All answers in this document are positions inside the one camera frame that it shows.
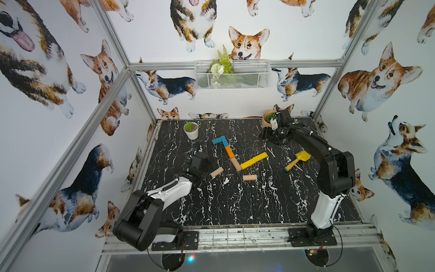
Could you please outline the orange block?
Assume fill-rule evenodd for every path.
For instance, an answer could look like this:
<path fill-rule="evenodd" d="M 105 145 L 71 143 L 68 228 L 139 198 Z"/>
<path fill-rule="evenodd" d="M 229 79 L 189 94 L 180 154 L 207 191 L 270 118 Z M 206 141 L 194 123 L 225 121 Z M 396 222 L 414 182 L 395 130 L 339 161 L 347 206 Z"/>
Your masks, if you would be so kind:
<path fill-rule="evenodd" d="M 233 153 L 232 149 L 229 146 L 226 146 L 225 150 L 226 150 L 226 152 L 227 152 L 227 154 L 228 154 L 230 159 L 234 158 L 234 153 Z"/>

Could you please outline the teal block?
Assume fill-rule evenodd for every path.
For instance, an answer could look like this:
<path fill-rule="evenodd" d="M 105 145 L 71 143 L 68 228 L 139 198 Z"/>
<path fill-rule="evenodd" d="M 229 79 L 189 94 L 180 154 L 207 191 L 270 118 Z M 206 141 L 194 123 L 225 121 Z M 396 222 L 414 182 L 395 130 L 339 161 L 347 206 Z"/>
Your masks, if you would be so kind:
<path fill-rule="evenodd" d="M 222 138 L 221 138 L 221 137 L 212 140 L 212 143 L 213 143 L 214 145 L 219 144 L 219 143 L 222 143 L 222 142 L 223 142 L 223 141 L 222 141 Z"/>
<path fill-rule="evenodd" d="M 228 144 L 228 141 L 227 141 L 227 139 L 226 139 L 225 136 L 221 136 L 221 140 L 222 140 L 222 144 L 223 144 L 225 147 L 229 147 L 229 146 L 230 146 L 230 145 Z"/>

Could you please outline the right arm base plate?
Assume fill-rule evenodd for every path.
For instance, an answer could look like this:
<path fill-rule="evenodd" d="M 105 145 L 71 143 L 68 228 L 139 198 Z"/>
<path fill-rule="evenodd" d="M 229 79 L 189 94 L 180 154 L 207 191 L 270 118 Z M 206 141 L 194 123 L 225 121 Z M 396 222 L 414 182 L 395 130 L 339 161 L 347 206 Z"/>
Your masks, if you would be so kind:
<path fill-rule="evenodd" d="M 293 247 L 320 247 L 335 246 L 338 244 L 336 241 L 332 228 L 318 230 L 312 226 L 304 228 L 289 228 L 289 239 Z"/>

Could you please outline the yellow block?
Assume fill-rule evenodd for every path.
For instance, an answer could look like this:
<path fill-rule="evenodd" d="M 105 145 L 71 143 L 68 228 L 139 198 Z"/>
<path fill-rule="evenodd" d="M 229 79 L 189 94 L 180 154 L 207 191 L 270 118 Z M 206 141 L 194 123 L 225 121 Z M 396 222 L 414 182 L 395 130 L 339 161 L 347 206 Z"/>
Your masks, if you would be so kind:
<path fill-rule="evenodd" d="M 256 162 L 257 162 L 257 161 L 256 161 L 255 159 L 250 159 L 250 160 L 248 160 L 247 162 L 242 163 L 240 166 L 241 166 L 241 168 L 244 170 L 244 169 L 246 169 L 246 168 L 252 166 L 252 165 L 255 164 Z"/>
<path fill-rule="evenodd" d="M 261 160 L 263 160 L 263 159 L 265 159 L 265 158 L 267 158 L 267 157 L 268 157 L 267 153 L 261 153 L 261 154 L 255 156 L 255 157 L 253 158 L 253 160 L 254 160 L 255 162 L 259 162 L 259 161 L 261 161 Z"/>

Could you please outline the natural wood block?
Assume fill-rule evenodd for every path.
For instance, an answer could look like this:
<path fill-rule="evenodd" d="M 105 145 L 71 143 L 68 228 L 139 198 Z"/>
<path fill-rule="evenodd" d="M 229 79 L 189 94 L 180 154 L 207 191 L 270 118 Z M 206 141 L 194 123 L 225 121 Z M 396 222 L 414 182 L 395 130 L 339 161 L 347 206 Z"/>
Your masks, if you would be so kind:
<path fill-rule="evenodd" d="M 233 166 L 235 167 L 236 171 L 242 170 L 240 163 L 237 161 L 237 159 L 235 157 L 231 158 L 231 162 L 232 162 Z"/>
<path fill-rule="evenodd" d="M 257 175 L 243 175 L 242 179 L 243 181 L 257 181 L 258 177 Z"/>
<path fill-rule="evenodd" d="M 214 179 L 218 175 L 220 175 L 223 171 L 224 171 L 223 167 L 219 167 L 217 170 L 215 170 L 212 173 L 210 173 L 210 176 Z"/>

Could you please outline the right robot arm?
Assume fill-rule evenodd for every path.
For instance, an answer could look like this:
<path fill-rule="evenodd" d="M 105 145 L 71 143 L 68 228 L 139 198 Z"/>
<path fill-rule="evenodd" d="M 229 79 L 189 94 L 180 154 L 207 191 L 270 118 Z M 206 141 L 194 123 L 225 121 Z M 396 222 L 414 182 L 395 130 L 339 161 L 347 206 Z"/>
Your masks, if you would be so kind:
<path fill-rule="evenodd" d="M 319 197 L 315 210 L 304 232 L 298 238 L 291 238 L 291 242 L 300 240 L 309 244 L 328 243 L 328 238 L 333 235 L 336 211 L 356 185 L 353 155 L 330 146 L 313 130 L 296 122 L 289 110 L 276 106 L 275 111 L 275 119 L 271 121 L 272 130 L 264 132 L 264 136 L 276 145 L 287 145 L 294 141 L 303 148 L 296 159 L 285 167 L 285 171 L 290 171 L 299 161 L 307 161 L 309 157 L 314 157 L 319 163 Z"/>

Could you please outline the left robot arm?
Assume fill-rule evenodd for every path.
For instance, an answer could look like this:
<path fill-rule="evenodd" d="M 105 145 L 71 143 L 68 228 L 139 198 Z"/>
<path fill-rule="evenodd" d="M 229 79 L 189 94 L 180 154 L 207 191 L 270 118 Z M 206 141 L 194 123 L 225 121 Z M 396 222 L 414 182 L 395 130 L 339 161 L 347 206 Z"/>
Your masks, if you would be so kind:
<path fill-rule="evenodd" d="M 173 181 L 154 190 L 136 190 L 128 199 L 116 220 L 113 234 L 139 251 L 197 249 L 197 235 L 184 232 L 184 227 L 164 220 L 164 210 L 191 193 L 207 174 L 216 160 L 205 153 L 195 153 L 186 170 Z"/>

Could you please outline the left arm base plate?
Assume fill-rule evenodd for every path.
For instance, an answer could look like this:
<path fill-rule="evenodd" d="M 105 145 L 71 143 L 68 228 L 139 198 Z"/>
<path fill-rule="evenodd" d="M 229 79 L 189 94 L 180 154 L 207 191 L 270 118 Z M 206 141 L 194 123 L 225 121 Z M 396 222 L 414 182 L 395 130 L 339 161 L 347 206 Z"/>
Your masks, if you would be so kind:
<path fill-rule="evenodd" d="M 176 235 L 161 234 L 154 239 L 152 251 L 197 250 L 199 242 L 198 231 L 181 231 Z"/>

